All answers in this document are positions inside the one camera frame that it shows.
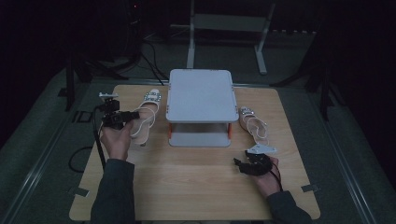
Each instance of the hand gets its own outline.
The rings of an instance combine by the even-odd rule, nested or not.
[[[277,158],[269,157],[271,162],[273,163],[273,168],[272,172],[280,179],[280,173],[277,170],[277,165],[279,163],[279,160]],[[276,178],[268,172],[265,175],[259,175],[251,176],[253,178],[253,181],[256,183],[257,187],[259,188],[260,194],[264,197],[267,198],[273,193],[280,192],[280,186],[276,181]]]
[[[134,122],[131,120],[121,130],[108,127],[103,128],[103,135],[100,140],[105,145],[110,159],[126,161],[128,158],[128,149],[131,145],[130,135],[133,126]]]

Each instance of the metal frame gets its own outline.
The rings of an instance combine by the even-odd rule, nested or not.
[[[88,88],[81,88],[78,90],[77,95],[85,95]],[[23,180],[23,183],[14,197],[12,203],[10,204],[7,211],[4,213],[2,218],[0,218],[1,224],[11,224],[18,223],[18,219],[21,215],[21,210],[24,208],[27,201],[29,201],[33,192],[35,191],[35,187],[40,181],[42,175],[44,174],[48,163],[50,162],[50,158],[55,149],[55,145],[58,140],[61,138],[64,133],[64,129],[67,124],[72,120],[73,115],[77,111],[78,105],[81,103],[82,97],[78,97],[75,104],[71,104],[69,110],[67,110],[67,114],[63,117],[60,117],[60,122],[58,124],[57,129],[53,133],[53,135],[49,138],[48,143],[45,145],[43,152],[40,157],[35,162],[35,165],[30,170],[29,174]]]
[[[187,56],[187,68],[194,67],[195,29],[261,32],[262,38],[259,44],[254,47],[254,51],[256,53],[256,60],[257,65],[259,66],[260,74],[266,75],[267,68],[265,66],[264,58],[262,57],[262,47],[264,46],[265,38],[267,37],[268,30],[271,24],[271,19],[274,15],[275,5],[275,2],[271,4],[267,17],[224,16],[211,14],[195,14],[194,0],[191,0],[190,45],[189,53]]]
[[[361,222],[363,224],[376,224],[378,223],[373,209],[371,205],[367,203],[366,194],[363,192],[359,181],[356,176],[353,174],[348,162],[347,158],[343,153],[343,149],[340,146],[337,138],[334,134],[334,130],[329,121],[325,120],[315,104],[315,100],[311,95],[308,95],[309,101],[317,113],[318,119],[321,121],[322,127],[326,132],[327,136],[330,139],[332,154],[334,155],[335,163],[338,166],[338,169],[343,176],[346,186],[349,190],[349,194],[355,203],[356,208],[358,209],[359,215],[361,216]]]

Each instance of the high-heeled sandal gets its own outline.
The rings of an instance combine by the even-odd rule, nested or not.
[[[252,109],[245,106],[240,108],[239,123],[243,129],[253,136],[256,144],[269,145],[267,124],[261,119],[258,119]]]
[[[134,120],[131,130],[131,142],[144,146],[149,139],[149,129],[154,125],[155,117],[161,104],[161,94],[157,89],[147,92],[143,103],[135,110],[139,112],[140,119]]]

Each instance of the forearm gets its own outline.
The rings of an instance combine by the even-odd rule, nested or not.
[[[98,194],[91,210],[91,223],[134,223],[134,165],[107,160]]]
[[[267,197],[267,202],[276,223],[312,223],[311,216],[297,206],[289,191],[274,193]]]

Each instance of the white platform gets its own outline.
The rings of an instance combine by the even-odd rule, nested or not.
[[[229,123],[239,119],[229,71],[171,71],[166,107],[175,147],[227,147]]]

